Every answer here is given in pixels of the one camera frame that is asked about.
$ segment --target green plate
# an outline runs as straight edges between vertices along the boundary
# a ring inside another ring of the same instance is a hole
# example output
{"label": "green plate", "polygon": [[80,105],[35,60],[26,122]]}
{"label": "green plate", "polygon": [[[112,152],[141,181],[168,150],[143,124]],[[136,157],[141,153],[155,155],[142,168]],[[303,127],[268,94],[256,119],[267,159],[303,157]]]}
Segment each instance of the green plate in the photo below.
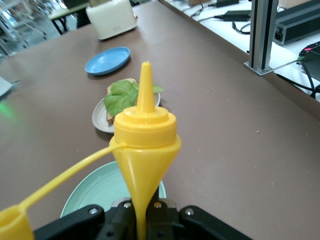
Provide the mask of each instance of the green plate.
{"label": "green plate", "polygon": [[[159,197],[167,197],[162,181]],[[90,204],[97,204],[106,212],[115,200],[122,198],[130,198],[130,193],[117,162],[113,161],[97,168],[79,183],[66,201],[60,217]]]}

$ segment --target green lettuce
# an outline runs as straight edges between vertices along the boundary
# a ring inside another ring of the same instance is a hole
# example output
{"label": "green lettuce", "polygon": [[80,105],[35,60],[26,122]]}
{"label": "green lettuce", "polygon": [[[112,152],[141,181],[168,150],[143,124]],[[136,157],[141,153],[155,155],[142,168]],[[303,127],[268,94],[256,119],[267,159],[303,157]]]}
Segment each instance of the green lettuce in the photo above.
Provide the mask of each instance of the green lettuce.
{"label": "green lettuce", "polygon": [[[153,92],[161,93],[164,89],[154,85]],[[108,113],[115,117],[124,109],[132,107],[137,103],[139,84],[129,80],[116,81],[110,86],[110,94],[104,97],[104,105]]]}

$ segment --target white toaster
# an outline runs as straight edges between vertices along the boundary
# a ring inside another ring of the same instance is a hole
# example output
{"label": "white toaster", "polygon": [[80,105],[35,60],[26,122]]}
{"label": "white toaster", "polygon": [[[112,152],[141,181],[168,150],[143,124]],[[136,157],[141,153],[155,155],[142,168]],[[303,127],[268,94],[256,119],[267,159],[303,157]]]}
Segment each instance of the white toaster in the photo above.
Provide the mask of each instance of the white toaster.
{"label": "white toaster", "polygon": [[129,0],[110,0],[97,6],[87,6],[85,11],[100,40],[122,34],[137,26]]}

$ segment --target bolt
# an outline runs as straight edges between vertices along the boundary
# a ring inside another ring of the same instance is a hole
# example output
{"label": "bolt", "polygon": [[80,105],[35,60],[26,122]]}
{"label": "bolt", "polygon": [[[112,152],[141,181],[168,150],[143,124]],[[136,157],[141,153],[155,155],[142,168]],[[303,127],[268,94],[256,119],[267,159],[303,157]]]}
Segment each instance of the bolt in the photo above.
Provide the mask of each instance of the bolt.
{"label": "bolt", "polygon": [[123,204],[124,208],[130,208],[132,206],[131,202],[126,202],[125,204]]}
{"label": "bolt", "polygon": [[98,212],[98,209],[96,209],[95,207],[94,208],[91,208],[90,210],[89,210],[89,213],[90,214],[96,214]]}
{"label": "bolt", "polygon": [[184,212],[189,216],[194,214],[194,211],[192,210],[192,208],[187,208]]}
{"label": "bolt", "polygon": [[159,208],[161,208],[162,207],[162,205],[161,205],[161,202],[155,202],[154,204],[153,204],[153,206],[156,208],[156,209],[159,209]]}

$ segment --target sandwich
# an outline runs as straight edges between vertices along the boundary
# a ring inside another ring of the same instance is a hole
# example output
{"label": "sandwich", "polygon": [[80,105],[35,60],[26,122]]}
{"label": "sandwich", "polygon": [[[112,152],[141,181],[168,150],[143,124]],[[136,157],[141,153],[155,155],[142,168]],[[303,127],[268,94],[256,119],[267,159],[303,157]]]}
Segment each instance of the sandwich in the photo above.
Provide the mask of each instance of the sandwich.
{"label": "sandwich", "polygon": [[[158,85],[153,86],[155,94],[164,89]],[[139,84],[134,78],[126,78],[112,83],[106,88],[104,105],[107,109],[106,120],[111,125],[117,114],[124,109],[137,105]]]}

